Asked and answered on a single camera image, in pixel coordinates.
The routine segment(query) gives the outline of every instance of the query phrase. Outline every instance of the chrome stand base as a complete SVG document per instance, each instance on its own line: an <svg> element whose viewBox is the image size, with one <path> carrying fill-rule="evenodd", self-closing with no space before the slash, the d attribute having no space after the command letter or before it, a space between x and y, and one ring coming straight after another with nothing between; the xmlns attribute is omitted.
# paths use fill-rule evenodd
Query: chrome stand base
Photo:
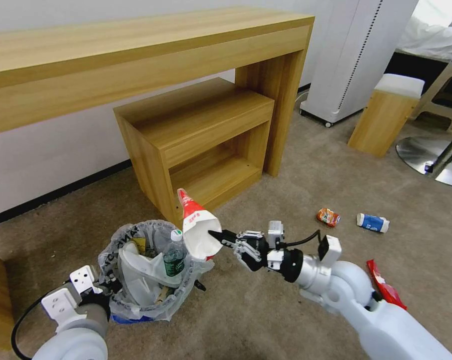
<svg viewBox="0 0 452 360"><path fill-rule="evenodd" d="M414 170L425 174L426 163L433 163L450 144L447 140L427 137L407 137L396 145L399 157ZM432 179L452 185L452 161L439 174L427 174Z"/></svg>

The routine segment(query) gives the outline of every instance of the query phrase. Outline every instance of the red snack wrapper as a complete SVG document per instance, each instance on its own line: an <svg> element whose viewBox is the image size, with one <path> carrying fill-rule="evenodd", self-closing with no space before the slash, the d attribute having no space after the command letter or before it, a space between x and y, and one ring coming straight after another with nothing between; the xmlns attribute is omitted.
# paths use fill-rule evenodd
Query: red snack wrapper
<svg viewBox="0 0 452 360"><path fill-rule="evenodd" d="M394 289L392 286L386 283L386 280L381 276L381 273L379 272L379 269L377 269L376 262L374 259L369 260L367 263L367 267L369 268L369 272L371 273L374 282L376 283L379 292L381 293L382 297L385 301L388 303L397 305L402 307L404 310L407 310L407 306L405 306L401 298L399 297L399 293L396 289Z"/></svg>
<svg viewBox="0 0 452 360"><path fill-rule="evenodd" d="M326 207L320 209L316 217L317 220L326 223L326 225L331 228L335 227L341 219L341 216L338 213L335 213L331 209L328 209Z"/></svg>

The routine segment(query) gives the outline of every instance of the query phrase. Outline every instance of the green bottle label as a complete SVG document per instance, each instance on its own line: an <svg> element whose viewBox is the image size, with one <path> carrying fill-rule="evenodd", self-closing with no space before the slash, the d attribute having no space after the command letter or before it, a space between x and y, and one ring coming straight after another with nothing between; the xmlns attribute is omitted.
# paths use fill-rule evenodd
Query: green bottle label
<svg viewBox="0 0 452 360"><path fill-rule="evenodd" d="M164 262L166 267L166 275L173 277L178 275L184 269L184 259L179 259L171 262Z"/></svg>

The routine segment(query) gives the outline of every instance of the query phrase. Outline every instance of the white appliance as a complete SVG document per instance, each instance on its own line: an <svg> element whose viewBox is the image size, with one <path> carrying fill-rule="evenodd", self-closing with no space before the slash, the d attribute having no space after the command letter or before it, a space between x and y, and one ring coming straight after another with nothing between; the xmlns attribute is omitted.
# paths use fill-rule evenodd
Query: white appliance
<svg viewBox="0 0 452 360"><path fill-rule="evenodd" d="M418 0L332 0L327 32L301 114L326 127L363 109Z"/></svg>

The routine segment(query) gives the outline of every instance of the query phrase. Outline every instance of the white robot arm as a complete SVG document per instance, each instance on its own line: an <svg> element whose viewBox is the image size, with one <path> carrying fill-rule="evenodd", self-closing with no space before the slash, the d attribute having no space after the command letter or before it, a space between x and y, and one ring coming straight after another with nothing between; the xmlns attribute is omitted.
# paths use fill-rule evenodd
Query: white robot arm
<svg viewBox="0 0 452 360"><path fill-rule="evenodd" d="M209 234L232 248L239 262L250 271L267 268L278 272L287 282L297 284L303 297L331 313L340 313L357 331L363 349L373 360L452 359L452 354L407 311L383 300L359 266L338 261L342 249L336 237L326 235L321 239L316 231L302 241L285 243L280 221L271 221L267 234L235 234L228 230ZM288 249L316 237L317 255ZM107 360L104 337L110 316L109 297L120 288L113 275L99 284L94 269L88 265L73 271L67 282L41 300L58 326L56 335L32 359ZM16 355L30 360L17 349L15 341L23 317L14 327L11 341Z"/></svg>
<svg viewBox="0 0 452 360"><path fill-rule="evenodd" d="M452 359L452 354L403 308L376 292L369 276L357 265L338 261L339 239L319 231L303 241L285 243L280 221L269 222L267 235L258 231L234 234L209 232L234 250L251 271L261 267L296 283L300 294L331 313L340 313L357 331L361 346L373 360ZM319 239L318 255L304 255L290 246Z"/></svg>

